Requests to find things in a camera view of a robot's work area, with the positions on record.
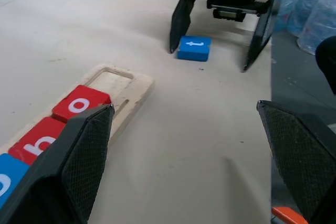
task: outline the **red letter block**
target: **red letter block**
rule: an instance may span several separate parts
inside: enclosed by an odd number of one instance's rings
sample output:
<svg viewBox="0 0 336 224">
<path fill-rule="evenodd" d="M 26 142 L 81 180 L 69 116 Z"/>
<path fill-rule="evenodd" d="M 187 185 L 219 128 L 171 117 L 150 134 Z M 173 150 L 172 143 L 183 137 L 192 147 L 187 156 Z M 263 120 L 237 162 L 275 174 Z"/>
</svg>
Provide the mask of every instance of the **red letter block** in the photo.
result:
<svg viewBox="0 0 336 224">
<path fill-rule="evenodd" d="M 111 99 L 108 94 L 79 85 L 53 108 L 53 117 L 66 123 L 86 109 L 109 103 Z"/>
<path fill-rule="evenodd" d="M 31 165 L 61 133 L 65 124 L 53 118 L 43 118 L 26 133 L 8 153 L 14 158 Z"/>
</svg>

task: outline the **table surface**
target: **table surface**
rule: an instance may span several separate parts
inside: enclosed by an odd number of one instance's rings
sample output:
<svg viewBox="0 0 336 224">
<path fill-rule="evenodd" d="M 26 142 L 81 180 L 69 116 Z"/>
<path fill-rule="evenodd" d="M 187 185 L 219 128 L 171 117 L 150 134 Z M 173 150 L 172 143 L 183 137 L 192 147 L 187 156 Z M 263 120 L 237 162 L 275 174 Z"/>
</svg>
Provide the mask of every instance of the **table surface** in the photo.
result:
<svg viewBox="0 0 336 224">
<path fill-rule="evenodd" d="M 188 31 L 208 62 L 167 53 L 178 0 L 0 0 L 0 143 L 99 63 L 155 88 L 109 150 L 89 223 L 268 223 L 270 150 L 256 111 L 270 99 L 270 46 L 247 73 L 256 17 L 217 20 L 197 0 Z"/>
</svg>

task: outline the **wooden board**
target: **wooden board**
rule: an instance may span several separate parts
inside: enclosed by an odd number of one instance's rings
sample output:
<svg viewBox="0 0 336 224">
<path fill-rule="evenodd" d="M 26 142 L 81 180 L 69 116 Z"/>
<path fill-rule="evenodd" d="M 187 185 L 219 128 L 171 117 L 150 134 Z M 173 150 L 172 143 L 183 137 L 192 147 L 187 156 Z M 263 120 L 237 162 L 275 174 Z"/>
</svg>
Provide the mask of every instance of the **wooden board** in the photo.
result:
<svg viewBox="0 0 336 224">
<path fill-rule="evenodd" d="M 93 68 L 83 79 L 74 84 L 55 103 L 50 105 L 31 123 L 27 124 L 10 141 L 0 148 L 6 153 L 22 136 L 42 118 L 51 116 L 52 108 L 66 97 L 77 85 L 82 84 L 110 95 L 116 113 L 113 117 L 109 145 L 114 142 L 126 125 L 130 122 L 137 109 L 145 101 L 154 86 L 154 79 L 145 74 L 121 69 L 112 65 L 102 64 Z"/>
</svg>

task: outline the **blue block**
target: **blue block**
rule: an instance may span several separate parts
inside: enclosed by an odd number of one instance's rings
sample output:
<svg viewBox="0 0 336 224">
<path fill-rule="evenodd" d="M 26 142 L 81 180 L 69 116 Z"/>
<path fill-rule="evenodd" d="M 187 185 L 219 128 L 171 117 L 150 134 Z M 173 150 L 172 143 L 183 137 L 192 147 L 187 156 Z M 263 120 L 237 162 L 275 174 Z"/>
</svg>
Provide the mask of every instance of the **blue block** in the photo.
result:
<svg viewBox="0 0 336 224">
<path fill-rule="evenodd" d="M 29 166 L 8 154 L 0 155 L 0 208 L 25 175 Z"/>
<path fill-rule="evenodd" d="M 205 37 L 183 36 L 177 58 L 181 60 L 207 61 L 211 39 Z"/>
</svg>

